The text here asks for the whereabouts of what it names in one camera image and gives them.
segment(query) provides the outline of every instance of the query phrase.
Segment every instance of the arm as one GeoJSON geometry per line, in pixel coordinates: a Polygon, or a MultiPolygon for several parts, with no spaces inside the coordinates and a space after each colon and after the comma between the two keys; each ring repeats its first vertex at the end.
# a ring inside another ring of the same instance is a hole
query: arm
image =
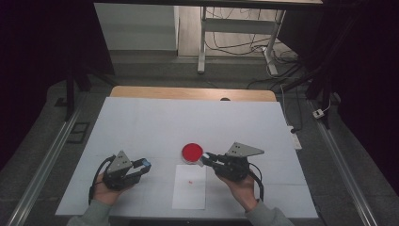
{"type": "Polygon", "coordinates": [[[262,201],[257,201],[254,195],[254,180],[252,177],[240,182],[232,182],[218,176],[229,187],[233,197],[243,206],[246,217],[254,226],[293,226],[294,224],[278,209],[270,210],[262,201]]]}
{"type": "Polygon", "coordinates": [[[111,190],[103,183],[103,175],[97,177],[93,200],[82,217],[73,217],[68,221],[68,226],[108,226],[109,212],[117,202],[123,191],[111,190]]]}

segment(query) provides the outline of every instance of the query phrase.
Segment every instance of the person's left hand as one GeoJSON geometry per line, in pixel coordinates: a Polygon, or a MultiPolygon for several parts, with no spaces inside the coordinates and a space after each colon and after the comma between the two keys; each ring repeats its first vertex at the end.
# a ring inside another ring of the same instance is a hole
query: person's left hand
{"type": "Polygon", "coordinates": [[[120,191],[111,190],[108,187],[106,187],[106,185],[104,184],[103,176],[104,174],[102,173],[97,177],[96,185],[94,187],[94,196],[93,196],[94,200],[100,201],[102,203],[108,205],[114,205],[115,202],[117,202],[118,197],[120,196],[121,193],[133,187],[130,186],[120,191]]]}

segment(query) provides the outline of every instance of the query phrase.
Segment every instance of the gray sleeve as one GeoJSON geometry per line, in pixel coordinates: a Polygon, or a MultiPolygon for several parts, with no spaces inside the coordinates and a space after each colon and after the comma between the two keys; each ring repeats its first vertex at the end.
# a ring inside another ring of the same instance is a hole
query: gray sleeve
{"type": "Polygon", "coordinates": [[[92,200],[82,217],[75,216],[68,221],[68,226],[109,226],[110,205],[92,200]]]}
{"type": "Polygon", "coordinates": [[[258,201],[256,207],[246,213],[246,217],[253,226],[294,226],[278,208],[269,209],[262,201],[258,201]]]}

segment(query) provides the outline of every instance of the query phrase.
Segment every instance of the hand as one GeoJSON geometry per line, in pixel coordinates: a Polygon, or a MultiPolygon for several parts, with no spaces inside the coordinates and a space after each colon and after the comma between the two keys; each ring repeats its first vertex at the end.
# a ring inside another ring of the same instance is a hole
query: hand
{"type": "Polygon", "coordinates": [[[232,193],[233,197],[244,207],[246,212],[251,211],[258,202],[255,199],[255,192],[254,192],[254,180],[249,175],[246,179],[240,182],[233,182],[229,179],[226,179],[222,176],[217,175],[217,177],[226,183],[229,187],[230,192],[232,193]]]}
{"type": "Polygon", "coordinates": [[[132,188],[132,186],[130,186],[120,191],[111,190],[104,184],[103,176],[103,174],[100,174],[97,177],[96,185],[94,187],[94,200],[100,201],[108,205],[114,205],[115,202],[117,202],[117,199],[121,193],[123,193],[125,190],[132,188]]]}

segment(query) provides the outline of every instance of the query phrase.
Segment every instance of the red lid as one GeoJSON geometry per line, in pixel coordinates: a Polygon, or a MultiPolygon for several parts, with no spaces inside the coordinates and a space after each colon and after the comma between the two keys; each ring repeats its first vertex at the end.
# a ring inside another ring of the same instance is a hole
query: red lid
{"type": "Polygon", "coordinates": [[[185,161],[195,163],[202,156],[202,148],[196,143],[189,143],[183,147],[182,156],[185,161]]]}

